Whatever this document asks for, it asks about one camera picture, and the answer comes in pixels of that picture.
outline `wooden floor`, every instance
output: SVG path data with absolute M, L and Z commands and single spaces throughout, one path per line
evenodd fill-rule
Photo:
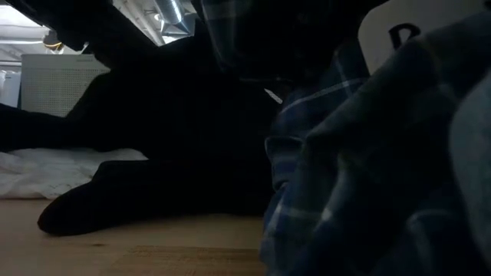
M 36 221 L 47 201 L 0 201 L 1 276 L 256 276 L 259 218 L 209 215 L 55 238 Z

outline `white bedsheet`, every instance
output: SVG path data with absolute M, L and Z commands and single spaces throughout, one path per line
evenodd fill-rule
M 0 199 L 55 199 L 90 182 L 99 165 L 109 160 L 145 160 L 142 153 L 119 149 L 22 149 L 0 153 Z

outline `black pants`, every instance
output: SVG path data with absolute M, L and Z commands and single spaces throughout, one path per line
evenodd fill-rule
M 0 150 L 133 148 L 150 160 L 104 163 L 38 222 L 76 235 L 190 213 L 262 214 L 271 190 L 264 138 L 278 109 L 263 90 L 169 62 L 97 77 L 65 118 L 0 106 Z

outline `ceiling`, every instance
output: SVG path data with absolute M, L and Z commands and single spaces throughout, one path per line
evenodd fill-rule
M 175 40 L 159 35 L 162 26 L 153 0 L 114 0 L 113 5 L 156 44 Z M 183 1 L 183 5 L 187 11 L 195 12 L 189 1 Z M 23 54 L 77 53 L 67 47 L 62 52 L 48 50 L 42 43 L 48 31 L 0 0 L 0 65 L 19 64 Z

